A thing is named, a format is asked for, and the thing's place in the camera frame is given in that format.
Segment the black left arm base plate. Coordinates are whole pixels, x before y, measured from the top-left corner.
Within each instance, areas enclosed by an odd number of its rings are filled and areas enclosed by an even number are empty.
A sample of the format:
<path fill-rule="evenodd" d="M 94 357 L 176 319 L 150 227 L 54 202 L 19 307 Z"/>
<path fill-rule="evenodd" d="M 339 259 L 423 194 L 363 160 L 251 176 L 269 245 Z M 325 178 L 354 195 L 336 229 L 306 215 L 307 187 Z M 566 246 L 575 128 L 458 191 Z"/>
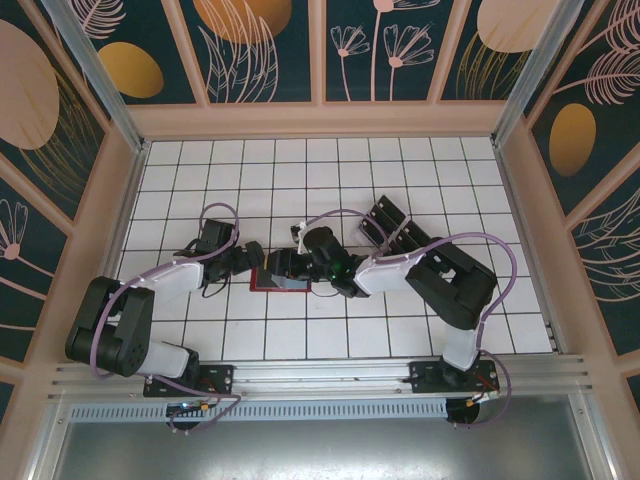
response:
<path fill-rule="evenodd" d="M 208 395 L 214 393 L 231 394 L 233 378 L 234 367 L 232 365 L 216 364 L 201 365 L 199 372 L 195 375 L 193 384 L 187 384 L 182 378 L 173 379 L 173 382 L 186 388 L 206 392 Z M 156 378 L 153 378 L 150 383 L 144 383 L 142 395 L 144 398 L 194 397 L 194 394 L 175 388 Z"/>

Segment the aluminium table side rail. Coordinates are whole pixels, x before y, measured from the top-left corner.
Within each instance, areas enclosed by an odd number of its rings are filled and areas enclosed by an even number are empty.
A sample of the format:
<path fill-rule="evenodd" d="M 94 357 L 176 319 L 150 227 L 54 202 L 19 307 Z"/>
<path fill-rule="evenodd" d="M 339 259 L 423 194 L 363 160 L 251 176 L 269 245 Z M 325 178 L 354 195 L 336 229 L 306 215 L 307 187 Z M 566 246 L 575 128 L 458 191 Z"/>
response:
<path fill-rule="evenodd" d="M 116 210 L 110 242 L 100 270 L 102 275 L 110 278 L 114 278 L 117 275 L 116 270 L 119 265 L 119 257 L 125 242 L 130 216 L 133 211 L 133 205 L 139 189 L 145 163 L 149 155 L 149 150 L 150 142 L 142 140 L 140 148 L 132 157 L 132 163 L 126 179 L 123 195 Z"/>
<path fill-rule="evenodd" d="M 504 181 L 506 195 L 512 208 L 512 216 L 532 278 L 533 288 L 541 309 L 541 315 L 549 332 L 549 341 L 552 350 L 556 354 L 565 355 L 567 354 L 567 345 L 561 327 L 557 322 L 558 318 L 555 307 L 543 273 L 540 257 L 536 250 L 533 226 L 529 220 L 529 210 L 525 202 L 526 198 L 519 190 L 518 178 L 513 173 L 503 149 L 496 145 L 495 142 L 492 142 L 492 147 Z"/>

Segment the grey metal panel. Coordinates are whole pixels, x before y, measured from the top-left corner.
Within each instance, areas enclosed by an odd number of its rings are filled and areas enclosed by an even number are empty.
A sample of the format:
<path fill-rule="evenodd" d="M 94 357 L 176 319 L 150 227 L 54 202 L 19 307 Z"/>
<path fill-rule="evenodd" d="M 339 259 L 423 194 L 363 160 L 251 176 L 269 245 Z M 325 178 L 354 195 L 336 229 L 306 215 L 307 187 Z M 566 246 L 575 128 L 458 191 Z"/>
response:
<path fill-rule="evenodd" d="M 619 480 L 576 395 L 519 397 L 495 423 L 251 420 L 189 435 L 63 406 L 33 480 Z"/>

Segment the red leather card holder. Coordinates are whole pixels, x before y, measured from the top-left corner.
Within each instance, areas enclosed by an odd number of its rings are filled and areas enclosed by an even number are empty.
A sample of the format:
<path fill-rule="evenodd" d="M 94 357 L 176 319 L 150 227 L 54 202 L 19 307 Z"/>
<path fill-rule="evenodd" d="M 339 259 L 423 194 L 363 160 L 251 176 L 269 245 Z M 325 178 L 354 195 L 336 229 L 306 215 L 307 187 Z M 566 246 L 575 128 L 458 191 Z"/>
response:
<path fill-rule="evenodd" d="M 287 292 L 280 290 L 272 280 L 272 274 L 262 267 L 256 267 L 251 271 L 250 291 L 251 292 L 275 292 L 275 293 L 308 293 L 311 291 L 309 282 L 308 292 Z"/>

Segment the aluminium frame post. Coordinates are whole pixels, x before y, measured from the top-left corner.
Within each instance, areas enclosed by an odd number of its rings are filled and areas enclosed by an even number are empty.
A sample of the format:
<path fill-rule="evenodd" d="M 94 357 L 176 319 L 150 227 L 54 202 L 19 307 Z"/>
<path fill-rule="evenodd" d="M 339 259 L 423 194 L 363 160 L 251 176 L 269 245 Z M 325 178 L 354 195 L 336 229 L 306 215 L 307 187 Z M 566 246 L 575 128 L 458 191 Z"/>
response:
<path fill-rule="evenodd" d="M 143 137 L 92 43 L 108 39 L 121 24 L 126 17 L 123 0 L 40 1 L 115 125 L 133 151 L 139 153 Z"/>
<path fill-rule="evenodd" d="M 491 134 L 492 145 L 500 149 L 524 112 L 537 86 L 575 24 L 584 0 L 560 0 L 504 105 Z"/>

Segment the aluminium mounting rail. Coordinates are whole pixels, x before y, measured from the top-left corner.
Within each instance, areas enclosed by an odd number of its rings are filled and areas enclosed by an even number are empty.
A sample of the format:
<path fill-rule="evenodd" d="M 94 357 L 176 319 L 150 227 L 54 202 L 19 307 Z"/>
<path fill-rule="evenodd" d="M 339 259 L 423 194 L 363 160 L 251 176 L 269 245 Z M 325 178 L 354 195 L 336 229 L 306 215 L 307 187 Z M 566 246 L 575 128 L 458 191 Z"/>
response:
<path fill-rule="evenodd" d="M 577 355 L 499 355 L 516 396 L 587 393 L 592 381 Z M 391 398 L 411 394 L 403 380 L 407 359 L 239 361 L 232 392 L 247 400 Z M 141 401 L 144 378 L 97 380 L 87 366 L 61 364 L 46 385 L 46 398 L 67 401 Z"/>

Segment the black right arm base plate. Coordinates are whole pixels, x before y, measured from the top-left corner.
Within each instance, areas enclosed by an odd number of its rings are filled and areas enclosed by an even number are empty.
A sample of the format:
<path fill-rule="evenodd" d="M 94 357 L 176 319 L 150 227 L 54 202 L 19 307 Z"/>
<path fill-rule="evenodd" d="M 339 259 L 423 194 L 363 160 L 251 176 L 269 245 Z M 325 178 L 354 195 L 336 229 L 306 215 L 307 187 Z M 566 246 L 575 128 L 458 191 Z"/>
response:
<path fill-rule="evenodd" d="M 442 359 L 409 364 L 405 379 L 413 393 L 462 394 L 499 391 L 496 365 L 492 360 L 477 360 L 469 370 L 461 371 Z"/>

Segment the tray of black blocks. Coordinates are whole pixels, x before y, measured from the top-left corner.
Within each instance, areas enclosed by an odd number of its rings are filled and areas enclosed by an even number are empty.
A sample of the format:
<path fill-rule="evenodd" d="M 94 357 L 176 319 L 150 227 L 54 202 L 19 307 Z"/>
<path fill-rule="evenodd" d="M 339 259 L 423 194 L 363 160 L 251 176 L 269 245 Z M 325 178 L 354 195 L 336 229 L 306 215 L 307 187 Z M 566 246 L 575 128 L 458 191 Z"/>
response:
<path fill-rule="evenodd" d="M 405 221 L 399 225 L 399 227 L 395 230 L 395 232 L 393 234 L 391 234 L 388 238 L 386 238 L 382 243 L 377 243 L 375 242 L 371 237 L 369 237 L 362 229 L 361 229 L 361 222 L 364 218 L 361 219 L 360 223 L 358 224 L 357 227 L 357 232 L 358 235 L 360 236 L 361 239 L 366 239 L 371 245 L 373 245 L 375 248 L 380 249 L 385 240 L 388 240 L 388 243 L 390 243 L 391 241 L 393 241 L 396 237 L 396 235 L 398 233 L 400 233 L 402 231 L 402 227 L 410 220 L 412 220 L 408 215 L 407 218 L 405 219 Z"/>

